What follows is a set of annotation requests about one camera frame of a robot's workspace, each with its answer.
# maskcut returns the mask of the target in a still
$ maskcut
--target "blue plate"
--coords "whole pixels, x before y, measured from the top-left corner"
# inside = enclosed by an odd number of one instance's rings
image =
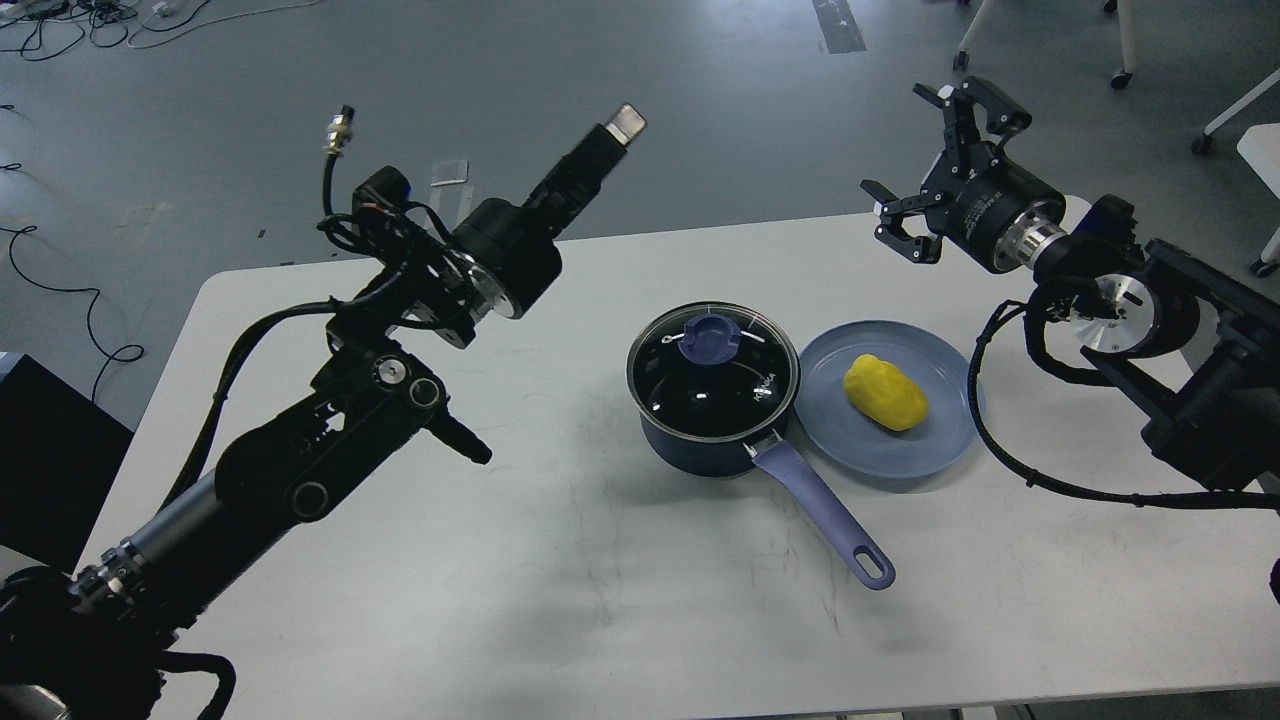
[[[845,373],[859,355],[887,360],[929,398],[919,425],[893,432],[863,415],[845,397]],[[796,416],[814,445],[832,460],[867,475],[920,478],[959,460],[978,432],[969,416],[969,361],[933,333],[891,320],[832,328],[800,354]],[[979,402],[982,388],[978,388]]]

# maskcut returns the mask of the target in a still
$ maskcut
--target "purple handle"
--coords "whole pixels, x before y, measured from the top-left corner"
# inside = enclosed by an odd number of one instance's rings
[[[760,451],[753,457],[753,462],[777,478],[795,496],[813,524],[827,536],[827,542],[864,585],[882,591],[893,584],[893,578],[897,577],[893,564],[790,442],[780,442]],[[876,565],[881,571],[878,578],[873,578],[863,568],[858,561],[859,555],[865,555]]]

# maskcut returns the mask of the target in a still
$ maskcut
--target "yellow potato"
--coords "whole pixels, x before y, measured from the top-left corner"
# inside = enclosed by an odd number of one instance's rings
[[[920,386],[892,363],[859,355],[845,373],[845,396],[864,415],[891,430],[909,430],[929,415]]]

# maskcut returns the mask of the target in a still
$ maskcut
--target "black pot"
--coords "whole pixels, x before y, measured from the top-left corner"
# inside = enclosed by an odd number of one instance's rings
[[[800,363],[782,328],[741,305],[682,305],[636,337],[627,384],[644,434],[663,460],[710,478],[764,469],[795,496],[863,584],[892,584],[893,564],[782,439],[800,388]],[[879,575],[870,575],[859,556]]]

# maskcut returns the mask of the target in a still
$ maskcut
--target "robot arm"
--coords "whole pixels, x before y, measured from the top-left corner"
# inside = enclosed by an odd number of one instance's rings
[[[146,717],[160,671],[219,678],[201,719],[221,716],[234,670],[225,659],[172,652],[196,618],[291,528],[320,520],[420,429],[475,462],[489,448],[448,410],[444,382],[389,337],[431,329],[466,347],[490,310],[520,318],[561,270],[553,241],[600,190],[645,120],[623,105],[598,124],[520,206],[483,202],[453,232],[426,208],[436,234],[411,222],[408,181],[383,168],[332,213],[334,160],[351,137],[344,108],[328,131],[325,209],[319,228],[335,245],[383,261],[349,302],[298,305],[251,325],[232,347],[214,405],[169,497],[142,528],[74,580],[36,568],[0,585],[0,715],[35,707],[49,691],[76,717]],[[333,314],[330,357],[312,393],[237,438],[215,469],[207,460],[221,405],[253,345],[276,323]],[[24,705],[6,705],[18,683]],[[26,692],[38,687],[35,694]]]
[[[877,238],[913,263],[937,263],[948,238],[991,273],[1030,269],[1037,290],[1024,333],[1033,361],[1066,382],[1119,388],[1151,418],[1142,437],[1152,454],[1204,488],[1234,492],[1280,470],[1280,307],[1165,241],[1139,249],[1133,206],[1117,197],[1100,199],[1065,231],[1062,195],[1005,154],[1032,118],[993,85],[969,77],[959,88],[915,92],[942,110],[943,151],[915,196],[863,181],[881,217]],[[997,141],[982,138],[975,106]],[[913,237],[902,220],[922,214],[932,234]],[[1185,346],[1199,323],[1197,299],[1217,310],[1217,346],[1181,388],[1166,388],[1132,360]],[[1050,356],[1044,328],[1061,322],[1092,368]],[[1249,506],[1280,507],[1275,500]]]

